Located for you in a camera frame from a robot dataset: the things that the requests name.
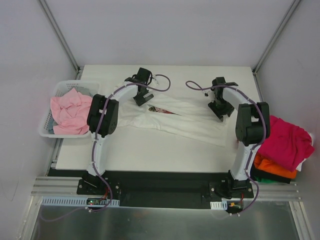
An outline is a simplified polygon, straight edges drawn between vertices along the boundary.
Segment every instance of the white laundry basket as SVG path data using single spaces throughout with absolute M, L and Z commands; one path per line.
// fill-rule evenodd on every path
M 100 83 L 97 81 L 85 81 L 85 80 L 67 80 L 58 82 L 55 86 L 53 94 L 51 97 L 62 97 L 67 92 L 69 92 L 74 87 L 82 87 L 89 90 L 90 94 L 93 96 L 100 93 Z M 52 113 L 50 105 L 47 112 L 43 116 L 43 119 L 40 123 L 38 132 L 43 137 L 55 138 L 55 139 L 77 139 L 85 138 L 90 135 L 90 131 L 82 135 L 69 135 L 69 134 L 52 134 L 49 132 L 49 123 L 52 121 Z

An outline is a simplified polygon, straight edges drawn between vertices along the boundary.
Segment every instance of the purple cable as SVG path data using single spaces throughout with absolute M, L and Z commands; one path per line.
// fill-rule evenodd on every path
M 196 85 L 198 88 L 195 88 L 195 87 L 190 86 L 189 83 L 192 83 L 192 84 Z M 196 83 L 195 81 L 186 81 L 186 82 L 185 82 L 185 85 L 186 85 L 188 88 L 190 88 L 190 89 L 192 89 L 192 90 L 196 90 L 196 91 L 205 91 L 205 90 L 209 90 L 209 89 L 211 90 L 211 89 L 216 89 L 216 88 L 228 88 L 228 89 L 232 89 L 232 90 L 240 93 L 245 99 L 247 99 L 250 103 L 252 103 L 252 104 L 254 105 L 254 107 L 256 108 L 256 110 L 257 110 L 257 112 L 258 112 L 258 114 L 259 114 L 259 116 L 260 116 L 260 118 L 261 118 L 261 122 L 262 122 L 262 127 L 263 127 L 263 137 L 262 137 L 262 140 L 261 140 L 259 143 L 257 143 L 256 145 L 254 145 L 252 149 L 254 150 L 257 146 L 261 145 L 261 144 L 266 140 L 267 128 L 266 128 L 266 123 L 265 123 L 264 117 L 263 117 L 263 115 L 262 115 L 262 112 L 261 112 L 261 110 L 259 109 L 257 103 L 256 103 L 255 101 L 251 100 L 243 91 L 241 91 L 241 90 L 239 90 L 239 89 L 237 89 L 237 88 L 235 88 L 235 87 L 228 86 L 228 85 L 217 85 L 217 86 L 210 86 L 210 87 L 202 88 L 202 87 L 201 87 L 198 83 Z M 256 183 L 256 182 L 249 176 L 249 174 L 248 174 L 248 168 L 249 168 L 250 159 L 251 159 L 251 157 L 252 157 L 252 154 L 253 154 L 253 152 L 250 151 L 248 160 L 246 161 L 246 165 L 245 165 L 245 174 L 246 174 L 247 178 L 248 178 L 251 182 L 253 182 L 253 184 L 256 186 L 256 194 L 255 194 L 254 199 L 252 200 L 252 202 L 251 202 L 245 209 L 243 209 L 241 212 L 244 212 L 244 211 L 246 211 L 248 208 L 250 208 L 250 207 L 256 202 L 256 200 L 257 200 L 257 198 L 258 198 L 258 196 L 259 196 L 259 190 L 260 190 L 260 189 L 259 189 L 259 185 L 258 185 L 258 183 Z
M 104 106 L 103 106 L 103 110 L 102 110 L 102 114 L 101 114 L 101 117 L 99 119 L 99 123 L 98 123 L 98 126 L 96 128 L 96 131 L 95 131 L 95 136 L 94 136 L 94 142 L 93 142 L 93 146 L 92 146 L 92 153 L 91 153 L 91 161 L 92 161 L 92 167 L 93 167 L 93 170 L 95 171 L 96 175 L 104 182 L 104 184 L 107 186 L 108 190 L 109 190 L 109 193 L 110 193 L 110 200 L 108 201 L 107 204 L 105 204 L 103 207 L 99 208 L 99 209 L 91 209 L 91 212 L 100 212 L 104 209 L 106 209 L 106 207 L 112 202 L 112 199 L 113 199 L 113 194 L 112 194 L 112 190 L 111 190 L 111 187 L 110 185 L 108 184 L 108 182 L 99 174 L 96 166 L 95 166 L 95 148 L 96 148 L 96 144 L 97 144 L 97 140 L 98 140 L 98 132 L 100 130 L 100 127 L 101 127 L 101 123 L 102 123 L 102 120 L 105 116 L 105 112 L 107 110 L 107 105 L 108 105 L 108 101 L 116 94 L 118 93 L 119 91 L 121 91 L 122 89 L 124 89 L 125 87 L 128 87 L 128 86 L 133 86 L 133 85 L 137 85 L 137 86 L 142 86 L 142 87 L 145 87 L 145 88 L 148 88 L 148 89 L 151 89 L 151 90 L 155 90 L 155 91 L 158 91 L 158 92 L 166 92 L 170 89 L 171 87 L 171 81 L 170 79 L 163 75 L 163 74 L 156 74 L 154 76 L 159 76 L 159 77 L 164 77 L 168 80 L 169 82 L 169 86 L 166 88 L 166 89 L 157 89 L 157 88 L 154 88 L 154 87 L 151 87 L 151 86 L 148 86 L 148 85 L 145 85 L 145 84 L 141 84 L 141 83 L 136 83 L 136 82 L 132 82 L 132 83 L 128 83 L 126 86 L 121 86 L 119 87 L 118 89 L 116 89 L 112 94 L 110 94 L 107 99 L 105 100 L 105 103 L 104 103 Z M 53 218 L 53 219 L 45 219 L 43 216 L 42 216 L 42 211 L 40 210 L 39 212 L 39 218 L 44 221 L 44 222 L 47 222 L 47 223 L 51 223 L 51 222 L 55 222 L 55 221 L 58 221 L 60 219 L 63 219 L 67 216 L 69 216 L 70 214 L 80 210 L 80 209 L 86 209 L 85 207 L 81 206 L 81 207 L 77 207 L 75 209 L 73 209 L 72 211 L 62 215 L 62 216 L 59 216 L 57 218 Z

